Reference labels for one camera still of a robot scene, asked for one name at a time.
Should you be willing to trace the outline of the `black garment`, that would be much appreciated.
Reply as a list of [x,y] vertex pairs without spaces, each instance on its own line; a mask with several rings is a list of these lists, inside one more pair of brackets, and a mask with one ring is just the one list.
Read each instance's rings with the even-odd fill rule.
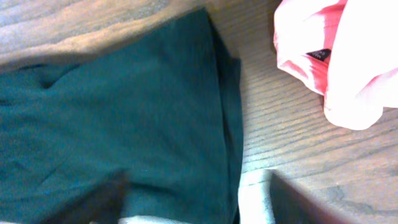
[[241,62],[201,9],[80,65],[1,75],[1,219],[32,223],[125,169],[122,215],[238,223]]

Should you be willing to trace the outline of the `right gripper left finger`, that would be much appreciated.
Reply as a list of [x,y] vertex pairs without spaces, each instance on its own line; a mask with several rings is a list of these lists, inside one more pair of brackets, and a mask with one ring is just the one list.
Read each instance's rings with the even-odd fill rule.
[[69,200],[40,224],[50,223],[126,223],[122,213],[126,195],[144,184],[134,184],[127,174],[108,174],[86,194]]

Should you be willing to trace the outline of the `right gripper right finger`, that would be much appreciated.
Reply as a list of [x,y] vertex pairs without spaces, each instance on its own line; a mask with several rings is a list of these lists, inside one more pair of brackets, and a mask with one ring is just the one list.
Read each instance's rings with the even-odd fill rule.
[[277,169],[240,169],[242,224],[355,224]]

